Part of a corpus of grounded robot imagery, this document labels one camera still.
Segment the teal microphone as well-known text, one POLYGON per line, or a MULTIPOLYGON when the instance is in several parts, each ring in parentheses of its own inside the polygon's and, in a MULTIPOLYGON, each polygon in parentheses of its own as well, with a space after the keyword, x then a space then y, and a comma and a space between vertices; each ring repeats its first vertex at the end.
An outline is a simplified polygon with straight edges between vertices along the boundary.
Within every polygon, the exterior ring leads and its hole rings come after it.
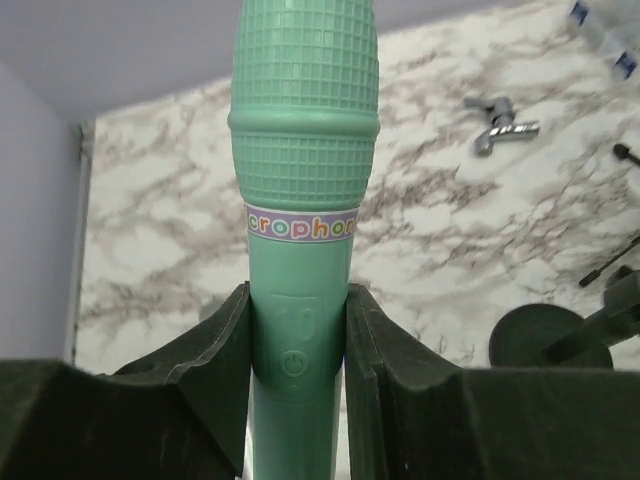
POLYGON ((256 479, 335 474, 344 309, 378 95, 371 2, 244 3, 228 125, 248 231, 256 479))

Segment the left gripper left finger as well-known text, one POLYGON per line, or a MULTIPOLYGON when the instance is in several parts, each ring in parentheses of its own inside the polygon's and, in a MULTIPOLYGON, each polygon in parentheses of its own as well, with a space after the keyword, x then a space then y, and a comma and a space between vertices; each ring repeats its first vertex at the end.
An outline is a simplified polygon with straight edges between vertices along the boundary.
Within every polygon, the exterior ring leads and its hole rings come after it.
POLYGON ((250 301, 111 375, 59 360, 1 364, 5 479, 234 479, 244 468, 250 301))

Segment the black round-base mic stand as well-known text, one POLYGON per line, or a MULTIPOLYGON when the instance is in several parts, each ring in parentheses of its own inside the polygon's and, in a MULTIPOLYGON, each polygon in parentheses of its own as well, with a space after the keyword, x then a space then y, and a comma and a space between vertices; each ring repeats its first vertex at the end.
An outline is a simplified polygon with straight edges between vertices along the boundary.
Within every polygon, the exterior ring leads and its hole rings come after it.
POLYGON ((610 348, 639 334, 639 272, 621 267, 606 282, 603 306, 587 318, 552 304, 505 314, 489 339, 493 367, 613 367, 610 348))

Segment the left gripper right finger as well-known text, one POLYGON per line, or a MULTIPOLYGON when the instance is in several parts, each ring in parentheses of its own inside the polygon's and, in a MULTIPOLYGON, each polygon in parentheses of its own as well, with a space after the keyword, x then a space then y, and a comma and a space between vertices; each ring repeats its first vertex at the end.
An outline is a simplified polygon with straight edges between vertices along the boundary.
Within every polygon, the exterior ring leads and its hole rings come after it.
POLYGON ((639 376, 464 369, 392 321, 363 286, 346 301, 355 479, 635 479, 639 376))

